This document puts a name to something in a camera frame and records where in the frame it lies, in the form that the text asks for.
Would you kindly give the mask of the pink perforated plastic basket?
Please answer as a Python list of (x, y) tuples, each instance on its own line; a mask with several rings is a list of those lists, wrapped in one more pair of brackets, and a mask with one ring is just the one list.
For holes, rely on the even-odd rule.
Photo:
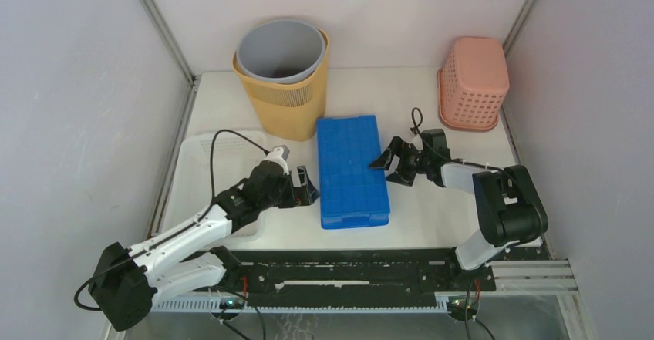
[(455, 41), (438, 72), (439, 116), (453, 129), (492, 130), (510, 88), (502, 43), (497, 39), (463, 37)]

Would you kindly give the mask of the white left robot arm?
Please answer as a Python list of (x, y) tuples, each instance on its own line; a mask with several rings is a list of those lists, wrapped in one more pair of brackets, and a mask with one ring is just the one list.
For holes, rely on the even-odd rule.
[(241, 263), (224, 246), (203, 247), (254, 223), (270, 208), (304, 207), (319, 198), (304, 166), (299, 185), (290, 172), (264, 160), (248, 178), (220, 192), (197, 215), (148, 241), (130, 247), (111, 244), (88, 283), (89, 294), (113, 328), (125, 331), (168, 299), (198, 288), (234, 290)]

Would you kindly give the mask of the white perforated plastic basket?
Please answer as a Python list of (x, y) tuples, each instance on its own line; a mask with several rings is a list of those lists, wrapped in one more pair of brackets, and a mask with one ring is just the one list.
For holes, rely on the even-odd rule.
[(211, 185), (215, 193), (228, 189), (264, 159), (259, 147), (268, 146), (266, 135), (259, 130), (241, 133), (256, 144), (233, 133), (222, 133), (215, 142), (213, 133), (189, 136), (182, 142), (161, 232), (201, 212), (210, 201)]

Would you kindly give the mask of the blue compartment tray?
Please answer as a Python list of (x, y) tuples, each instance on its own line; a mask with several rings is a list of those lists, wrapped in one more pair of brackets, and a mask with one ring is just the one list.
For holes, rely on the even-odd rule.
[(374, 115), (316, 121), (320, 222), (326, 230), (381, 227), (389, 223), (389, 195), (382, 170), (369, 164), (382, 153)]

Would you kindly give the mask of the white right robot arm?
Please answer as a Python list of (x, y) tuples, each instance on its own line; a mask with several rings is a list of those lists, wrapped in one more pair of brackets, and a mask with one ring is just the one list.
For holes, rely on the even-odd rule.
[(522, 165), (492, 167), (451, 156), (443, 130), (416, 130), (421, 145), (392, 138), (371, 170), (386, 170), (390, 183), (410, 187), (418, 175), (441, 188), (474, 196), (478, 229), (456, 246), (446, 261), (446, 280), (457, 291), (467, 290), (475, 270), (500, 253), (542, 237), (548, 216), (528, 169)]

